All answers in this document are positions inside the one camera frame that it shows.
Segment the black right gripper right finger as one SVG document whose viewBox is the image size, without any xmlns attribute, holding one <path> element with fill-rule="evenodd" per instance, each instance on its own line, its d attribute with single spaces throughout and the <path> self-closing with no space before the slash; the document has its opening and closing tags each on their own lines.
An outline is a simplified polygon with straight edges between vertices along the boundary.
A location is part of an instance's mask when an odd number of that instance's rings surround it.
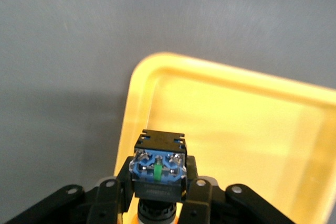
<svg viewBox="0 0 336 224">
<path fill-rule="evenodd" d="M 199 176 L 194 156 L 186 158 L 187 193 L 181 223 L 294 223 L 244 184 L 222 190 L 217 180 Z"/>
</svg>

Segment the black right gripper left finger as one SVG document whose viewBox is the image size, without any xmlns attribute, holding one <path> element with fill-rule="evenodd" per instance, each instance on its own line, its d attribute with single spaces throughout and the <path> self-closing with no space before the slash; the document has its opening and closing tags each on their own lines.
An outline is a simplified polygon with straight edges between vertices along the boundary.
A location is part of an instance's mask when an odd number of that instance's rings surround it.
<svg viewBox="0 0 336 224">
<path fill-rule="evenodd" d="M 6 223 L 122 223 L 133 197 L 132 159 L 126 158 L 116 177 L 103 178 L 91 190 L 66 185 Z"/>
</svg>

